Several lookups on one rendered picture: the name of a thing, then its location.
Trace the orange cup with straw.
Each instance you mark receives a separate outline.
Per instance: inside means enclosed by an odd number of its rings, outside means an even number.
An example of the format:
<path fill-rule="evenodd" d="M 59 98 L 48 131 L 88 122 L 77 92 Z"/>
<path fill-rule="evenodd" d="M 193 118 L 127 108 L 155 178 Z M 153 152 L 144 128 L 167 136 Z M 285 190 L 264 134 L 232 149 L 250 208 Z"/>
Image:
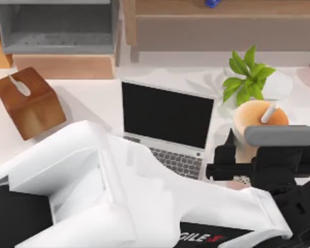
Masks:
<path fill-rule="evenodd" d="M 236 149 L 236 161 L 238 163 L 249 163 L 256 156 L 257 147 L 246 143 L 244 130 L 248 126 L 262 126 L 261 118 L 270 106 L 270 102 L 264 100 L 252 100 L 240 105 L 233 117 Z"/>

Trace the pale grey rounded box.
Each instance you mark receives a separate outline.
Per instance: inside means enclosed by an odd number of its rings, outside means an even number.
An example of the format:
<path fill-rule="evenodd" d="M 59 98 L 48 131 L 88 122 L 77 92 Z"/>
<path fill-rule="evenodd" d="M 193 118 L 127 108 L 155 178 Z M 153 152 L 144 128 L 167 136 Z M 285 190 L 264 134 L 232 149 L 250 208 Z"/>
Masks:
<path fill-rule="evenodd" d="M 310 126 L 249 126 L 246 142 L 254 147 L 300 147 L 310 145 Z"/>

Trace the silver laptop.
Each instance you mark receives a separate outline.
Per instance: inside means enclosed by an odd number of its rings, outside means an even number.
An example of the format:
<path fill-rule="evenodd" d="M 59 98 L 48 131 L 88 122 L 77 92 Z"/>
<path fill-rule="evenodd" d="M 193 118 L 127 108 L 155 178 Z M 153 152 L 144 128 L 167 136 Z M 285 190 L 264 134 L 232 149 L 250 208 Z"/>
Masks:
<path fill-rule="evenodd" d="M 121 88 L 124 138 L 178 175 L 199 179 L 214 100 L 132 82 Z"/>

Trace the green plant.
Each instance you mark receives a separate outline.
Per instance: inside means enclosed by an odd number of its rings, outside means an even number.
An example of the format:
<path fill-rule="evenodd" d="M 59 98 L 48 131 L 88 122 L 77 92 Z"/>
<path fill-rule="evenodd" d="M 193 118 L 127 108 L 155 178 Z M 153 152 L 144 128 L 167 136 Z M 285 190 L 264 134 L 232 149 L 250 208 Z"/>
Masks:
<path fill-rule="evenodd" d="M 230 76 L 222 83 L 224 87 L 223 102 L 233 95 L 236 96 L 236 106 L 251 99 L 263 100 L 262 90 L 268 77 L 275 73 L 275 69 L 255 61 L 256 46 L 253 45 L 240 57 L 237 51 L 232 50 L 229 59 L 229 68 L 235 76 Z"/>

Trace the white plant pot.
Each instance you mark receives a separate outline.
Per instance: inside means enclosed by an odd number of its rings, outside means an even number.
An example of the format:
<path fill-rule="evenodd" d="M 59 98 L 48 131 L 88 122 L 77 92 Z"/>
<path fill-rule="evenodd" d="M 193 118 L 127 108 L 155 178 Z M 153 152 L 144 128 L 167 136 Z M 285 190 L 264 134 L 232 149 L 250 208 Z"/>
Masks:
<path fill-rule="evenodd" d="M 262 90 L 265 100 L 282 100 L 292 91 L 293 80 L 287 74 L 281 71 L 275 71 L 267 77 Z"/>

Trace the wooden open shelf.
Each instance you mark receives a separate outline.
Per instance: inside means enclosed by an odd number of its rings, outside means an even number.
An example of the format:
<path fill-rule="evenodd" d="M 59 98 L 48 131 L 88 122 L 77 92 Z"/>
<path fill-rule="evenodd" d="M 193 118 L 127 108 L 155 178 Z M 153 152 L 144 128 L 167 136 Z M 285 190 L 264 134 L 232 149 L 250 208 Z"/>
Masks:
<path fill-rule="evenodd" d="M 310 0 L 121 0 L 133 51 L 193 53 L 222 65 L 231 50 L 255 45 L 257 58 L 280 66 L 310 64 Z"/>

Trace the pale wooden drawer front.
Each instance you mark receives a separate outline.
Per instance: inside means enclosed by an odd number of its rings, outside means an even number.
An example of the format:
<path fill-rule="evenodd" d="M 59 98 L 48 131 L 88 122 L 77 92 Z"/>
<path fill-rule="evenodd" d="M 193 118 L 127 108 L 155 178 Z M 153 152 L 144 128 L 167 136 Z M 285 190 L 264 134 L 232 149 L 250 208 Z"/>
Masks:
<path fill-rule="evenodd" d="M 34 68 L 49 80 L 113 79 L 115 55 L 14 54 L 18 70 Z"/>

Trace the wooden tissue box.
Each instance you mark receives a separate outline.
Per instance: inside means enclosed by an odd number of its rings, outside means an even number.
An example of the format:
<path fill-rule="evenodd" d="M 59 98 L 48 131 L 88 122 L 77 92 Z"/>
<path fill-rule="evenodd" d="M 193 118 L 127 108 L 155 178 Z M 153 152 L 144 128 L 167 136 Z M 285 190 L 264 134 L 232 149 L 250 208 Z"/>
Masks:
<path fill-rule="evenodd" d="M 0 99 L 23 140 L 66 121 L 55 90 L 34 68 L 25 68 L 11 76 L 30 90 L 30 95 L 25 96 L 9 76 L 0 79 Z"/>

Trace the white tissue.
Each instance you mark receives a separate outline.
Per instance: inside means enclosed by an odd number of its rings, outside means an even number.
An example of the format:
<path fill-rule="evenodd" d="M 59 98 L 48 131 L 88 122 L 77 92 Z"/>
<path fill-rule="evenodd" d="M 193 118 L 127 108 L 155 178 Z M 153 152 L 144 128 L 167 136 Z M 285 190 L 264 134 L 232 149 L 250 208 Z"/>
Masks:
<path fill-rule="evenodd" d="M 12 75 L 8 75 L 11 83 L 16 87 L 16 89 L 24 96 L 29 97 L 31 95 L 30 89 L 21 81 L 17 81 Z"/>

